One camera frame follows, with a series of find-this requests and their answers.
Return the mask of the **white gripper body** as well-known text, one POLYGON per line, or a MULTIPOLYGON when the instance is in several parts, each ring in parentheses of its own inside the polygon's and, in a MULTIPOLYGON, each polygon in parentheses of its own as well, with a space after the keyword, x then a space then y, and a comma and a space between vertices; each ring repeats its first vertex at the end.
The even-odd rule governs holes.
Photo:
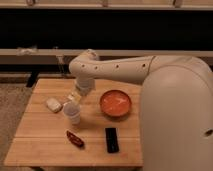
POLYGON ((88 77, 77 77, 75 87, 81 96, 87 96, 95 89, 95 80, 88 77))

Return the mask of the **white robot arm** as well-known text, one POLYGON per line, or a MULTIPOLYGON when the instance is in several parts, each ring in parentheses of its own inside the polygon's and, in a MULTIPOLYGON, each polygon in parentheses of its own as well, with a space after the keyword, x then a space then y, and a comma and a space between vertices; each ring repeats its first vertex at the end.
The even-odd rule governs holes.
POLYGON ((88 49, 69 70, 84 94, 96 78, 142 87, 143 171, 213 171, 213 72, 203 60, 150 55, 101 61, 88 49))

